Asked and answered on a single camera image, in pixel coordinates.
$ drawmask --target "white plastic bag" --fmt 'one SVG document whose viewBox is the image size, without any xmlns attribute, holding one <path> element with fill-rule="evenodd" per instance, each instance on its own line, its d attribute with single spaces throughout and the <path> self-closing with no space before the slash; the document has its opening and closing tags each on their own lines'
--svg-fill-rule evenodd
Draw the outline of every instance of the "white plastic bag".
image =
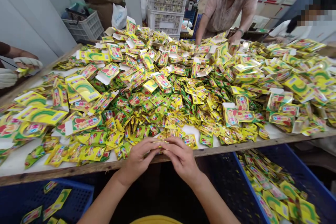
<svg viewBox="0 0 336 224">
<path fill-rule="evenodd" d="M 113 4 L 112 27 L 124 29 L 126 27 L 127 9 Z"/>
<path fill-rule="evenodd" d="M 145 20 L 147 16 L 147 1 L 140 0 L 140 6 L 141 6 L 141 18 L 142 20 Z"/>
</svg>

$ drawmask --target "barcode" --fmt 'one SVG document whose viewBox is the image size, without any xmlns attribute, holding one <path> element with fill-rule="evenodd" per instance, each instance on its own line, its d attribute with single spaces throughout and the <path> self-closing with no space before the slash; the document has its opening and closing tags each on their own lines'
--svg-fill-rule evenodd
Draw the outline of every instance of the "barcode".
<svg viewBox="0 0 336 224">
<path fill-rule="evenodd" d="M 284 212 L 285 216 L 288 216 L 288 213 L 287 213 L 287 208 L 286 208 L 286 206 L 283 206 L 283 207 L 282 207 L 282 210 L 283 210 L 283 212 Z"/>
<path fill-rule="evenodd" d="M 292 85 L 295 81 L 296 81 L 296 78 L 293 78 L 293 79 L 290 80 L 289 84 Z"/>
<path fill-rule="evenodd" d="M 58 113 L 51 120 L 52 121 L 57 121 L 62 115 L 63 115 L 63 113 Z"/>
<path fill-rule="evenodd" d="M 95 94 L 92 94 L 92 95 L 90 95 L 89 96 L 89 99 L 91 100 L 91 99 L 93 99 L 93 98 L 96 98 L 98 96 L 98 94 L 97 93 L 95 93 Z"/>
</svg>

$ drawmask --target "wooden table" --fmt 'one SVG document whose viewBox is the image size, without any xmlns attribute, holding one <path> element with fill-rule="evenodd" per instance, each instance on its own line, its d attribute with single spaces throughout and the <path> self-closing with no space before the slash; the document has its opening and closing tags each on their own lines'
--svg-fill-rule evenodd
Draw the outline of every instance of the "wooden table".
<svg viewBox="0 0 336 224">
<path fill-rule="evenodd" d="M 65 54 L 61 58 L 59 58 L 56 62 L 53 64 L 48 65 L 43 70 L 41 70 L 39 73 L 37 73 L 35 76 L 31 77 L 26 82 L 22 83 L 19 87 L 14 89 L 11 93 L 3 96 L 0 99 L 0 104 L 7 104 L 10 103 L 18 94 L 22 92 L 22 90 L 30 88 L 34 83 L 37 83 L 40 81 L 41 76 L 48 74 L 52 68 L 61 61 L 66 60 L 69 56 L 73 55 L 78 49 L 81 48 L 81 45 L 77 45 L 74 49 L 72 49 L 69 53 Z M 185 126 L 187 129 L 183 130 L 186 131 L 187 134 L 195 134 L 196 139 L 198 139 L 199 131 L 191 126 Z M 301 134 L 298 135 L 287 135 L 281 131 L 279 131 L 274 125 L 267 125 L 269 127 L 267 130 L 270 132 L 270 140 L 259 140 L 257 142 L 246 142 L 241 144 L 234 144 L 234 145 L 228 145 L 228 146 L 220 146 L 219 142 L 215 142 L 214 140 L 214 146 L 213 148 L 208 148 L 205 146 L 199 145 L 198 150 L 194 150 L 194 156 L 195 157 L 201 157 L 201 156 L 207 156 L 207 155 L 215 155 L 220 153 L 227 153 L 227 152 L 233 152 L 233 151 L 240 151 L 245 149 L 251 149 L 251 148 L 259 148 L 264 146 L 271 146 L 271 145 L 278 145 L 278 144 L 285 144 L 285 143 L 291 143 L 291 142 L 299 142 L 299 141 L 306 141 L 306 140 L 312 140 L 316 138 L 324 138 L 324 137 L 330 137 L 336 135 L 336 129 L 329 128 L 326 132 L 317 133 L 313 136 L 304 136 Z M 27 182 L 33 182 L 33 181 L 40 181 L 40 180 L 50 180 L 58 177 L 68 177 L 68 176 L 74 176 L 74 175 L 80 175 L 80 174 L 87 174 L 87 173 L 94 173 L 94 172 L 103 172 L 108 170 L 115 170 L 119 169 L 124 160 L 116 161 L 116 157 L 113 156 L 114 153 L 111 152 L 111 158 L 110 160 L 103 162 L 103 163 L 92 163 L 87 164 L 84 166 L 75 166 L 75 164 L 69 164 L 67 163 L 68 167 L 65 168 L 54 168 L 51 166 L 43 166 L 42 160 L 39 160 L 34 164 L 32 167 L 30 167 L 28 170 L 22 170 L 21 173 L 13 174 L 13 169 L 17 169 L 15 167 L 15 160 L 17 159 L 25 159 L 27 153 L 31 152 L 34 148 L 34 144 L 38 146 L 40 144 L 41 140 L 34 140 L 36 143 L 28 143 L 30 145 L 30 149 L 27 148 L 25 150 L 25 146 L 22 146 L 21 148 L 15 150 L 13 153 L 10 154 L 8 159 L 0 166 L 0 186 L 4 185 L 12 185 L 12 184 L 21 184 L 21 183 L 27 183 Z M 166 162 L 169 161 L 169 159 L 164 155 L 158 155 L 156 156 L 152 163 L 160 163 L 160 162 Z"/>
</svg>

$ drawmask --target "gray plastic basket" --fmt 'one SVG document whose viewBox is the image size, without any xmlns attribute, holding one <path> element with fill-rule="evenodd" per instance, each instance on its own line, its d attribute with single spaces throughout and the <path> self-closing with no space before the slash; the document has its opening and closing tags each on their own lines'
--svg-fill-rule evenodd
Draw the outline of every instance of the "gray plastic basket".
<svg viewBox="0 0 336 224">
<path fill-rule="evenodd" d="M 62 20 L 75 40 L 96 40 L 104 31 L 97 11 L 94 11 L 87 19 L 78 23 L 75 20 Z"/>
</svg>

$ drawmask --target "packet on table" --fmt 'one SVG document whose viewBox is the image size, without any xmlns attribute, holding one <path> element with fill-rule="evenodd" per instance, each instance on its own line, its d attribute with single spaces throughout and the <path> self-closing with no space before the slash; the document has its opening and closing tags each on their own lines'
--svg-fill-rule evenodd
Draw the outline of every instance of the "packet on table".
<svg viewBox="0 0 336 224">
<path fill-rule="evenodd" d="M 82 75 L 66 79 L 69 85 L 87 102 L 98 99 L 101 95 Z"/>
<path fill-rule="evenodd" d="M 67 114 L 68 113 L 65 111 L 28 106 L 23 111 L 15 115 L 14 118 L 32 123 L 41 123 L 55 126 Z"/>
</svg>

